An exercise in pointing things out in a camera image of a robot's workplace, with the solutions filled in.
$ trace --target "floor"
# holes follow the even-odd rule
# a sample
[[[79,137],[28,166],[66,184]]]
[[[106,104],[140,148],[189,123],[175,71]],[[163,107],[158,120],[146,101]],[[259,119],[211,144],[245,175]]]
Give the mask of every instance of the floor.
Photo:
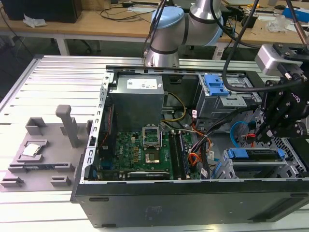
[[[45,38],[22,38],[24,44],[32,54],[59,55],[56,43]],[[32,60],[27,50],[20,41],[15,38],[15,47],[4,46],[0,48],[0,101],[7,94],[15,81]],[[68,40],[71,55],[75,56],[109,56],[109,57],[139,57],[142,43],[101,41],[102,51],[96,51],[94,41],[88,41],[93,51],[87,53],[87,47],[79,40]],[[228,48],[223,59],[226,59],[231,48]],[[179,49],[180,58],[212,59],[215,47],[195,47],[189,55],[184,55],[184,46]],[[257,50],[239,48],[233,60],[254,61]]]

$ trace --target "yellow wire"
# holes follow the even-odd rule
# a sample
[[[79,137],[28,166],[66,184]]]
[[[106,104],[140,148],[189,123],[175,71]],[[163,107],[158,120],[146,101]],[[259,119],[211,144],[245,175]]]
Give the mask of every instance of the yellow wire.
[[[175,94],[169,92],[170,95],[173,95],[182,105],[183,105],[183,115],[179,118],[175,118],[175,119],[162,119],[162,122],[175,122],[175,121],[180,121],[185,117],[185,114],[187,113],[187,109],[184,105],[184,103],[182,102],[182,100],[180,100],[179,97],[177,97]]]

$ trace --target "gray post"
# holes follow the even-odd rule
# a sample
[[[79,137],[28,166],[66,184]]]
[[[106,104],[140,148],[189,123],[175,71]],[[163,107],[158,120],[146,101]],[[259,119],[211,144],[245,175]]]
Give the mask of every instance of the gray post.
[[[67,132],[70,143],[73,148],[78,147],[79,140],[77,137],[77,129],[72,123],[72,119],[70,116],[71,106],[70,105],[59,105],[56,109],[56,116],[61,118],[64,129]]]

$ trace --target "metal workbench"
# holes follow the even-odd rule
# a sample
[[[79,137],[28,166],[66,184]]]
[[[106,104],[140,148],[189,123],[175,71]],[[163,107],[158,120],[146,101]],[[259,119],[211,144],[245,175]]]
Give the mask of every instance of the metal workbench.
[[[180,60],[182,68],[221,70],[224,61]],[[60,123],[55,111],[70,104],[77,123],[93,116],[101,73],[106,65],[141,66],[140,58],[45,56],[34,59],[0,103],[0,179],[26,135],[30,116],[47,123]],[[254,62],[234,61],[231,70],[259,71]],[[0,231],[190,231],[210,232],[300,232],[309,231],[309,206],[275,223],[205,226],[94,229],[78,204],[70,203],[70,191],[0,193]]]

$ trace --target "table leg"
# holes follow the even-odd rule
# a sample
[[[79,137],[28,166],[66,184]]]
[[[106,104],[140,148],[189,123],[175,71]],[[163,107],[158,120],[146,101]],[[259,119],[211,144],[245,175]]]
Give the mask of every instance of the table leg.
[[[69,56],[70,52],[68,49],[67,41],[65,39],[56,39],[56,40],[57,40],[60,55]]]
[[[100,40],[96,40],[96,44],[97,44],[97,51],[100,52],[102,50],[101,41]]]
[[[212,56],[212,59],[215,60],[221,60],[223,51],[225,47],[227,46],[227,43],[217,43],[216,49],[214,50],[214,54]]]

